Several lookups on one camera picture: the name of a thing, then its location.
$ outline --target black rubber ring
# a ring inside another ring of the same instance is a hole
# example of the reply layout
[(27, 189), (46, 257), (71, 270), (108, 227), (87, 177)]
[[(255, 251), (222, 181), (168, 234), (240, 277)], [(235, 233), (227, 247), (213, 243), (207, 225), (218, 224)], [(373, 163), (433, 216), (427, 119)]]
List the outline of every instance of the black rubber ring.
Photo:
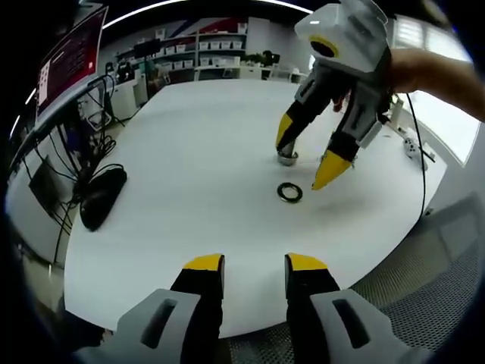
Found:
[[(287, 197), (283, 193), (283, 189), (285, 188), (291, 188), (292, 190), (295, 190), (298, 193), (297, 197)], [(281, 199), (284, 202), (289, 202), (289, 203), (297, 203), (300, 199), (303, 197), (303, 191), (300, 187), (296, 186), (295, 184), (291, 184), (290, 182), (285, 182), (284, 184), (281, 184), (278, 186), (278, 196), (281, 197)]]

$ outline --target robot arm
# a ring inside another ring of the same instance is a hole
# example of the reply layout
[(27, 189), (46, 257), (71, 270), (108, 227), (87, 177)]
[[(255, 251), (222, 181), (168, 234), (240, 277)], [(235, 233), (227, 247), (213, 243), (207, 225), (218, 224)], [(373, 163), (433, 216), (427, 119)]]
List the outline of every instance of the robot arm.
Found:
[(358, 149), (378, 134), (377, 113), (388, 93), (383, 82), (390, 63), (385, 15), (371, 0), (341, 2), (325, 5), (295, 26), (299, 38), (309, 42), (315, 63), (282, 117), (276, 141), (280, 155), (292, 155), (288, 146), (332, 99), (350, 90), (349, 107), (330, 138), (313, 190), (340, 176)]

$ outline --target computer mouse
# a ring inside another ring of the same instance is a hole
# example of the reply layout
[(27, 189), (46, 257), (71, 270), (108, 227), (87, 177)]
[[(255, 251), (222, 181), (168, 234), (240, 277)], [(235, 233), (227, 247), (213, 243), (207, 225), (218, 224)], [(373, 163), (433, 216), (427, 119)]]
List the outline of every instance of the computer mouse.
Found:
[(94, 177), (86, 187), (80, 206), (81, 221), (90, 231), (96, 231), (108, 217), (116, 198), (127, 181), (122, 168), (112, 168)]

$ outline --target ceiling light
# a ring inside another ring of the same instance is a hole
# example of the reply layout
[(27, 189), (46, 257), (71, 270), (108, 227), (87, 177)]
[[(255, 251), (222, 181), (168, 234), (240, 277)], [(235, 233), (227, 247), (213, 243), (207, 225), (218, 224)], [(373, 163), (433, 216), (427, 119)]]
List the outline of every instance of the ceiling light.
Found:
[(15, 119), (14, 126), (12, 127), (12, 131), (10, 132), (10, 137), (8, 139), (11, 139), (12, 135), (14, 135), (14, 130), (19, 120), (20, 120), (20, 115), (18, 115), (17, 118)]
[(30, 93), (29, 97), (27, 98), (27, 100), (25, 101), (25, 105), (27, 105), (30, 100), (33, 98), (33, 96), (36, 94), (36, 91), (37, 89), (33, 89), (32, 92)]
[(288, 4), (287, 2), (279, 2), (278, 0), (256, 0), (257, 2), (269, 2), (270, 4), (275, 4), (275, 5), (281, 5), (281, 6), (286, 6), (287, 8), (295, 9), (295, 10), (300, 10), (303, 11), (304, 13), (307, 14), (313, 14), (313, 11), (302, 8), (301, 6), (296, 6), (292, 4)]
[(125, 20), (127, 19), (128, 17), (132, 17), (133, 15), (137, 15), (139, 13), (142, 13), (144, 11), (147, 11), (147, 10), (150, 10), (150, 9), (153, 9), (153, 8), (157, 8), (159, 6), (163, 6), (163, 5), (169, 5), (169, 4), (174, 4), (176, 2), (186, 2), (187, 0), (167, 0), (165, 2), (158, 2), (156, 4), (152, 4), (152, 5), (149, 5), (149, 6), (145, 6), (144, 8), (140, 8), (138, 10), (135, 10), (135, 11), (132, 11), (128, 14), (125, 14), (123, 15), (122, 17), (118, 17), (112, 21), (110, 21), (109, 23), (105, 24), (103, 26), (103, 30), (110, 27), (111, 25), (113, 24), (116, 24), (118, 21), (122, 21), (122, 20)]

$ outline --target computer monitor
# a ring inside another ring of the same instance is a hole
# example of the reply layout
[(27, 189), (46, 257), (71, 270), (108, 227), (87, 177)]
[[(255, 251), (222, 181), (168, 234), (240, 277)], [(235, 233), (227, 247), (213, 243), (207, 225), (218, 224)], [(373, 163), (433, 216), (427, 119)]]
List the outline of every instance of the computer monitor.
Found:
[(37, 118), (65, 103), (72, 89), (97, 77), (99, 42), (108, 8), (100, 9), (77, 24), (44, 58), (37, 87)]

